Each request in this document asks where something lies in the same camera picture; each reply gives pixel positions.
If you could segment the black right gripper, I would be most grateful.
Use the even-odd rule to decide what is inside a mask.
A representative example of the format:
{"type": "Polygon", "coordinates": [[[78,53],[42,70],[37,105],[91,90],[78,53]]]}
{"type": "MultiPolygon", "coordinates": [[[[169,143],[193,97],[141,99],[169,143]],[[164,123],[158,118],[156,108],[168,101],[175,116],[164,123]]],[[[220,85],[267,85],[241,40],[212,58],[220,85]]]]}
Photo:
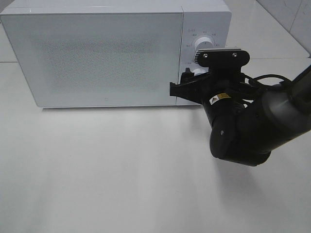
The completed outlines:
{"type": "Polygon", "coordinates": [[[209,72],[183,72],[180,84],[170,82],[169,94],[202,103],[206,114],[257,114],[257,88],[245,82],[248,76],[237,66],[209,66],[209,72]]]}

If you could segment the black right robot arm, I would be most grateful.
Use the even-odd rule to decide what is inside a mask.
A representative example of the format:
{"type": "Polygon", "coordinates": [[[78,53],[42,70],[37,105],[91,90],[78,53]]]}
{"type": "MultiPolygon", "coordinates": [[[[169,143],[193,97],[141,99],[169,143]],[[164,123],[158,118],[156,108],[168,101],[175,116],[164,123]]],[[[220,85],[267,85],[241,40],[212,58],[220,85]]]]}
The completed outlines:
{"type": "Polygon", "coordinates": [[[242,73],[247,63],[245,58],[201,58],[208,72],[195,75],[187,68],[180,84],[170,83],[170,95],[203,106],[215,158],[257,166],[272,150],[311,129],[311,70],[265,85],[260,77],[242,73]]]}

